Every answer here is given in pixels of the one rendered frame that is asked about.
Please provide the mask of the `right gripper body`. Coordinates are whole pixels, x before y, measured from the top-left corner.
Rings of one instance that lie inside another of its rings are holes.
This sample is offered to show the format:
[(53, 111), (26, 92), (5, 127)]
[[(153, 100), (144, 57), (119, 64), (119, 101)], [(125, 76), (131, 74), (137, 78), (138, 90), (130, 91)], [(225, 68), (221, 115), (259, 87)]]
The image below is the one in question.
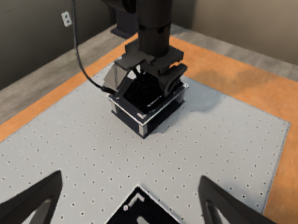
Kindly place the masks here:
[(137, 21), (138, 38), (124, 45), (125, 52), (129, 51), (130, 54), (116, 59), (103, 80), (119, 90), (130, 71), (139, 65), (164, 83), (178, 76), (182, 69), (176, 65), (170, 66), (182, 61), (184, 52), (169, 45), (170, 29), (171, 22), (158, 31), (144, 29)]

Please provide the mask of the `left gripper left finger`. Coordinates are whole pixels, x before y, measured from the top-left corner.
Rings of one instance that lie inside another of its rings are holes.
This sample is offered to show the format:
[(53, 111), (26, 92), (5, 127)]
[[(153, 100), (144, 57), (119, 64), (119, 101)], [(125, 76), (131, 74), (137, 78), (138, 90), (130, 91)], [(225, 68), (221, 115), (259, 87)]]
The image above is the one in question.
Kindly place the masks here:
[(0, 203), (0, 224), (50, 224), (63, 188), (62, 172), (56, 170), (14, 197)]

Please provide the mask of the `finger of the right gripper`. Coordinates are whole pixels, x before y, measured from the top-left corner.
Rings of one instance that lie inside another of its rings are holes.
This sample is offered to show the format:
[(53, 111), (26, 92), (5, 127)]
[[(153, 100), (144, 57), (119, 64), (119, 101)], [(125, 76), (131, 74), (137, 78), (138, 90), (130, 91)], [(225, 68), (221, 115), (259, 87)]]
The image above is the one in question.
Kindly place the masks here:
[[(130, 54), (130, 52), (123, 53), (121, 56), (122, 56), (122, 58), (123, 58), (123, 57), (127, 56), (128, 54)], [(133, 73), (135, 74), (135, 76), (136, 76), (137, 78), (139, 78), (140, 76), (142, 76), (142, 75), (144, 74), (144, 71), (145, 71), (145, 70), (142, 69), (142, 68), (140, 68), (140, 72), (138, 72), (137, 68), (134, 68), (132, 71), (133, 71)]]
[[(162, 90), (162, 93), (163, 93), (163, 95), (164, 95), (164, 97), (167, 97), (169, 94), (170, 94), (170, 92), (171, 92), (171, 90), (173, 89), (173, 87), (174, 87), (174, 85), (176, 84), (176, 82), (181, 78), (181, 76), (187, 71), (187, 69), (188, 69), (188, 66), (187, 65), (185, 65), (185, 64), (183, 64), (183, 63), (179, 63), (178, 65), (177, 65), (178, 67), (180, 67), (181, 69), (182, 69), (182, 72), (178, 75), (178, 77), (175, 79), (172, 79), (170, 82), (168, 82), (168, 83), (164, 83), (164, 82), (162, 82), (161, 80), (159, 80), (158, 79), (158, 82), (159, 82), (159, 85), (160, 85), (160, 87), (161, 87), (161, 90)], [(169, 83), (171, 83), (170, 85), (169, 85)], [(168, 88), (168, 89), (167, 89)]]

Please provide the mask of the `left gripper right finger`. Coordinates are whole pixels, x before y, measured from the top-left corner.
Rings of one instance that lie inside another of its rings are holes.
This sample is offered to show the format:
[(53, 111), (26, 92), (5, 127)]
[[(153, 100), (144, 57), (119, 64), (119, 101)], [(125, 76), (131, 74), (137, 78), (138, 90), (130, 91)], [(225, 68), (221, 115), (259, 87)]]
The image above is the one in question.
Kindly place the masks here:
[(200, 178), (198, 195), (205, 224), (223, 224), (218, 210), (230, 224), (277, 224), (205, 175)]

